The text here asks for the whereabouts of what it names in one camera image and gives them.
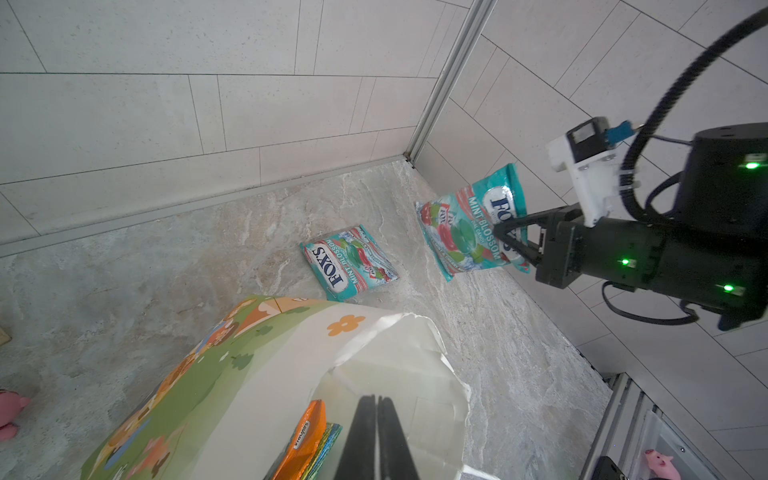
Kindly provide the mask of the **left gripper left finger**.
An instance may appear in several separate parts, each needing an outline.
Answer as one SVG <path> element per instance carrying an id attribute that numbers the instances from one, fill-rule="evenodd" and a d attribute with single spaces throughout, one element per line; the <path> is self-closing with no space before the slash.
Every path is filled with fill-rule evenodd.
<path id="1" fill-rule="evenodd" d="M 374 480 L 376 455 L 376 398 L 360 398 L 334 476 L 335 480 Z"/>

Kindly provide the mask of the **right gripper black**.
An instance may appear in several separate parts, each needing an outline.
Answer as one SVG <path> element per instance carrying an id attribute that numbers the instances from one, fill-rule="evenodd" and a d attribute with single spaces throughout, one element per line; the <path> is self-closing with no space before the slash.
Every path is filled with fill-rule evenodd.
<path id="1" fill-rule="evenodd" d="M 542 228 L 543 244 L 519 241 L 531 225 Z M 502 259 L 519 268 L 536 267 L 536 280 L 556 288 L 579 276 L 610 281 L 623 288 L 670 290 L 662 269 L 670 229 L 603 217 L 593 227 L 581 209 L 567 206 L 510 217 L 493 227 Z"/>

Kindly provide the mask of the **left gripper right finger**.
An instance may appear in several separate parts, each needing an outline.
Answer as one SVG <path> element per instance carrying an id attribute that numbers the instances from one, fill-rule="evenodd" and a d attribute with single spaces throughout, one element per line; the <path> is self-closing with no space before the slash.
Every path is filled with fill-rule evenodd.
<path id="1" fill-rule="evenodd" d="M 378 398 L 377 432 L 380 477 L 385 480 L 419 480 L 394 402 L 389 397 Z"/>

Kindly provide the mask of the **teal mint candy bag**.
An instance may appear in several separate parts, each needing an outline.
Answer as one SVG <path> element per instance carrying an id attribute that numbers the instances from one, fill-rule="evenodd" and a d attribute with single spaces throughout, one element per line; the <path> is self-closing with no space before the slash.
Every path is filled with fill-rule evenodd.
<path id="1" fill-rule="evenodd" d="M 383 250 L 363 225 L 300 245 L 327 298 L 344 302 L 399 279 Z"/>
<path id="2" fill-rule="evenodd" d="M 527 207 L 513 164 L 453 194 L 415 204 L 420 227 L 447 281 L 459 273 L 511 265 L 523 273 L 530 264 L 494 235 L 494 227 L 523 217 Z"/>

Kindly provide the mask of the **white paper bag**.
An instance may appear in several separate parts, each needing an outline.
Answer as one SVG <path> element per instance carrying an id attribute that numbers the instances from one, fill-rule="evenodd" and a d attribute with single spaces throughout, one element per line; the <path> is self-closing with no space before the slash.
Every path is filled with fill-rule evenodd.
<path id="1" fill-rule="evenodd" d="M 216 323 L 83 464 L 85 479 L 265 479 L 312 400 L 343 427 L 393 400 L 421 479 L 458 479 L 471 390 L 434 322 L 327 300 L 252 296 Z"/>

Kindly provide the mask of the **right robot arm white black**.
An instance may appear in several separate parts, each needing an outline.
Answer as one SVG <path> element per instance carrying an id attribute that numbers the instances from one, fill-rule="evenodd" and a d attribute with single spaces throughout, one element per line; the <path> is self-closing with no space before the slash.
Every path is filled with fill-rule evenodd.
<path id="1" fill-rule="evenodd" d="M 767 309 L 767 127 L 698 132 L 684 168 L 659 185 L 676 189 L 658 211 L 635 193 L 637 162 L 675 104 L 726 51 L 764 28 L 759 10 L 708 46 L 675 80 L 641 125 L 591 118 L 552 141 L 548 155 L 566 171 L 573 205 L 498 223 L 494 236 L 535 267 L 538 282 L 566 288 L 581 275 L 605 287 L 647 290 L 678 300 L 676 325 L 715 313 L 722 331 Z"/>

